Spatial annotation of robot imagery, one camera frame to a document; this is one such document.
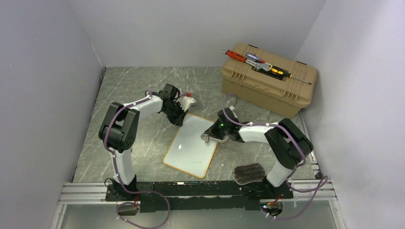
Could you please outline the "yellow framed whiteboard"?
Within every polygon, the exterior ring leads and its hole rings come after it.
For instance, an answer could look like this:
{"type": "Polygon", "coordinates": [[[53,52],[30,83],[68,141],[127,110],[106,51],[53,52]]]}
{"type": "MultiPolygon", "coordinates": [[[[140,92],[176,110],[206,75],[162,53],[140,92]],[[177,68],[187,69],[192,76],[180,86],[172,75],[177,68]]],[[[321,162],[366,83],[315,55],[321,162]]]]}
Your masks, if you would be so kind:
{"type": "Polygon", "coordinates": [[[163,163],[193,177],[204,178],[217,143],[213,141],[206,143],[201,134],[213,124],[213,121],[206,118],[187,114],[183,126],[178,129],[170,144],[163,163]]]}

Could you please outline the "grey blue scrubbing sponge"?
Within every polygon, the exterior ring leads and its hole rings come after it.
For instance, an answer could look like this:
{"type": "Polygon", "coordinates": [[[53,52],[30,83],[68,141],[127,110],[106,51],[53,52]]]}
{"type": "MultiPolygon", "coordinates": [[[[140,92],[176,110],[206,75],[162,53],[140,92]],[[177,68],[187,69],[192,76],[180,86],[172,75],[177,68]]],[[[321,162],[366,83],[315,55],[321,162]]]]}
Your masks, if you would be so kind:
{"type": "Polygon", "coordinates": [[[201,134],[201,139],[207,144],[209,142],[216,142],[216,143],[226,143],[229,140],[229,136],[225,135],[223,138],[215,138],[210,136],[209,134],[201,134]]]}

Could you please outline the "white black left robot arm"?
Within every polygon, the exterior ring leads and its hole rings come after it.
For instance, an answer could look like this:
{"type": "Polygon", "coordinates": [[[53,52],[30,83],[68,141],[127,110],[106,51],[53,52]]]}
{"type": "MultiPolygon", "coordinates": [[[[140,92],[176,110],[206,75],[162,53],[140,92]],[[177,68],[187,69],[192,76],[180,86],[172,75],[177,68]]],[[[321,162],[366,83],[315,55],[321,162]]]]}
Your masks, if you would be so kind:
{"type": "Polygon", "coordinates": [[[121,184],[118,194],[124,200],[132,200],[138,189],[131,149],[136,140],[139,121],[152,114],[164,113],[171,124],[182,126],[189,109],[196,103],[190,93],[181,94],[177,87],[166,84],[158,92],[147,90],[144,98],[134,102],[110,104],[98,137],[110,153],[114,169],[113,180],[121,184]]]}

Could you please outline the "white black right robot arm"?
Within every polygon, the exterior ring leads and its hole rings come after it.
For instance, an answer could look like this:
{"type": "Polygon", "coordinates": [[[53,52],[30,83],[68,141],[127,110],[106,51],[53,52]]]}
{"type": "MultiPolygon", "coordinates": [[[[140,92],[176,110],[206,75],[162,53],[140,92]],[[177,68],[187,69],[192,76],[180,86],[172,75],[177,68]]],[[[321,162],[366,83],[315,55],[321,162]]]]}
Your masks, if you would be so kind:
{"type": "Polygon", "coordinates": [[[306,163],[307,156],[313,151],[312,142],[289,118],[276,123],[241,123],[232,108],[224,108],[217,115],[214,124],[201,134],[205,143],[232,140],[267,143],[270,146],[277,160],[267,174],[258,163],[239,166],[233,171],[235,182],[241,186],[266,182],[263,192],[269,198],[281,193],[282,185],[306,163]]]}

